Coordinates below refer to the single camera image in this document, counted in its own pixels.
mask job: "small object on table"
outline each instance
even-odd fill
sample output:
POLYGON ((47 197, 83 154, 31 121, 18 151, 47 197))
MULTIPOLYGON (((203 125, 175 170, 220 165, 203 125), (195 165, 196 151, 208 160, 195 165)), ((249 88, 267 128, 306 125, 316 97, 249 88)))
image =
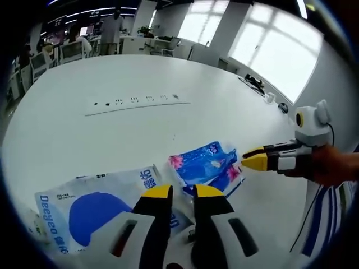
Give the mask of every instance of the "small object on table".
POLYGON ((238 79, 244 84, 246 84, 249 88, 254 90, 256 93, 258 93, 260 96, 264 97, 265 93, 261 88, 258 88, 257 86, 253 85, 250 81, 245 80, 243 77, 238 76, 238 79))
POLYGON ((253 86, 255 86, 257 88, 257 91, 264 94, 264 91, 263 91, 264 86, 263 86, 262 80, 257 80, 256 78, 252 77, 249 74, 246 75, 245 80, 248 81, 253 86))
POLYGON ((289 109, 286 103, 280 103, 278 105, 278 108, 280 109, 281 112, 283 112, 283 114, 287 114, 289 109))
POLYGON ((275 102, 275 94, 272 93, 272 92, 269 92, 267 94, 264 95, 264 101, 267 103, 267 104, 272 104, 275 102))

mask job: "blue circle print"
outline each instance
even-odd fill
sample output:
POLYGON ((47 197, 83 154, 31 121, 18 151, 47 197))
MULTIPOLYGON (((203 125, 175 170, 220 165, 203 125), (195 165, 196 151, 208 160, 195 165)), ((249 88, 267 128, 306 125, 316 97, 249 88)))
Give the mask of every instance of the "blue circle print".
POLYGON ((70 208, 68 227, 76 242, 90 244, 91 234, 123 211, 131 208, 109 193, 94 192, 78 198, 70 208))

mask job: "wall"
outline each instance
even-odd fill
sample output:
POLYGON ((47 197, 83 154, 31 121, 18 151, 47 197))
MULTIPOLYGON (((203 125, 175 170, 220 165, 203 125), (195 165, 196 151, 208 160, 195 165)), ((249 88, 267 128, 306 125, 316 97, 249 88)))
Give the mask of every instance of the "wall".
POLYGON ((36 54, 36 46, 40 39, 41 29, 43 24, 36 24, 30 32, 30 47, 31 47, 31 53, 36 54))
POLYGON ((250 7, 250 4, 229 2, 209 46, 211 49, 221 56, 228 55, 250 7))
POLYGON ((329 105, 336 147, 353 151, 359 142, 359 87, 347 63, 327 42, 294 108, 314 106, 322 99, 329 105))
POLYGON ((189 4, 177 4, 157 10, 153 26, 159 25, 155 29, 157 36, 177 36, 181 29, 185 16, 190 8, 189 4))
POLYGON ((131 35, 136 36, 137 30, 142 27, 150 24, 152 14, 156 8, 157 2, 142 0, 135 16, 134 26, 131 31, 131 35))
POLYGON ((132 28, 134 26, 134 22, 135 22, 135 18, 134 17, 130 17, 130 16, 126 16, 125 19, 123 20, 123 25, 122 27, 128 30, 128 32, 132 31, 132 28))

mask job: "white tabletop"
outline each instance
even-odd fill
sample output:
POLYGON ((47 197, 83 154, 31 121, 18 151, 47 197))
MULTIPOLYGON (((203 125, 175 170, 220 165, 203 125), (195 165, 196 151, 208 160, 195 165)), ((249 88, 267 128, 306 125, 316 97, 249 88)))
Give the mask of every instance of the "white tabletop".
MULTIPOLYGON (((46 71, 17 107, 2 153, 11 194, 36 209, 35 192, 78 175, 154 163, 166 178, 169 155, 211 141, 230 143, 241 155, 293 137, 287 116, 232 73, 182 59, 113 55, 46 71), (84 116, 89 97, 172 93, 191 104, 84 116)), ((249 169, 244 174, 229 198, 232 206, 289 248, 300 228, 306 181, 249 169)))

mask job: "human hand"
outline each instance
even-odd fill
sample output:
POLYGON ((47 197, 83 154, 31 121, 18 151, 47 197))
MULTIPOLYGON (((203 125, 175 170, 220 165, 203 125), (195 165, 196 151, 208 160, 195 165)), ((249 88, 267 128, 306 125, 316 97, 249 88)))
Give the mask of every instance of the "human hand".
POLYGON ((294 170, 282 170, 278 174, 304 177, 325 187, 354 180, 355 167, 359 166, 358 154, 342 154, 329 145, 314 149, 311 155, 300 155, 296 160, 294 170))

